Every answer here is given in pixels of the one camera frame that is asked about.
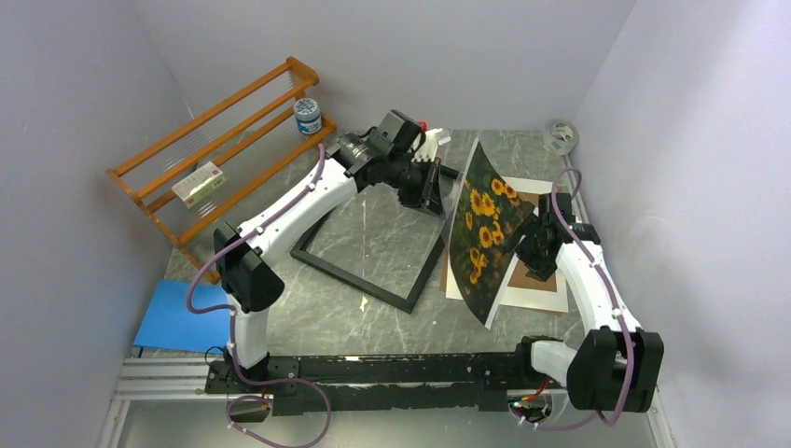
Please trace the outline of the sunflower photo print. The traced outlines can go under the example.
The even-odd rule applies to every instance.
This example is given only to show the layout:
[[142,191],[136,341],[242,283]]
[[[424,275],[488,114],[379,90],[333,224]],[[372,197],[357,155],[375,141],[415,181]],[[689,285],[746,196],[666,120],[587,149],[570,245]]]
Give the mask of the sunflower photo print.
[[486,329],[493,324],[516,267],[507,239],[534,209],[499,175],[475,139],[451,219],[448,262],[462,300]]

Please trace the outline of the black picture frame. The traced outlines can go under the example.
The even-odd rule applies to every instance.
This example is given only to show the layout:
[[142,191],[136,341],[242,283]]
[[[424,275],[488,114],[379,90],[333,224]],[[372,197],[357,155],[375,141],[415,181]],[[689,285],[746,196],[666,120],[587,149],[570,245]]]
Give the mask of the black picture frame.
[[407,208],[395,189],[379,184],[321,217],[290,255],[362,300],[410,314],[442,263],[448,217]]

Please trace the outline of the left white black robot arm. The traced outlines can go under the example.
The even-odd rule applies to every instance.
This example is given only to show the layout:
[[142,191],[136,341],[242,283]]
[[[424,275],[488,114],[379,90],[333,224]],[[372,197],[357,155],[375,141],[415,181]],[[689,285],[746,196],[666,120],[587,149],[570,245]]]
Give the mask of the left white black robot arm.
[[215,230],[213,263],[232,317],[229,378],[242,391],[257,391],[268,378],[269,309],[284,292],[273,266],[320,218],[371,186],[394,189],[406,208],[443,216],[437,151],[450,140],[448,130],[427,129],[393,109],[366,132],[321,147],[315,167],[265,211]]

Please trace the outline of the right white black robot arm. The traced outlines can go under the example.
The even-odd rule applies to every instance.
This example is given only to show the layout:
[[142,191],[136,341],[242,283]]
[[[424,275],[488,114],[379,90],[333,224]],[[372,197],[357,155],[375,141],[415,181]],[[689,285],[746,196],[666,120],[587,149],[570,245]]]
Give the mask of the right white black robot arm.
[[525,337],[512,366],[526,387],[546,377],[564,387],[580,411],[645,413],[659,378],[664,343],[628,310],[604,262],[598,233],[576,221],[568,193],[545,193],[518,228],[515,255],[528,276],[560,273],[571,290],[585,337],[577,349],[546,337]]

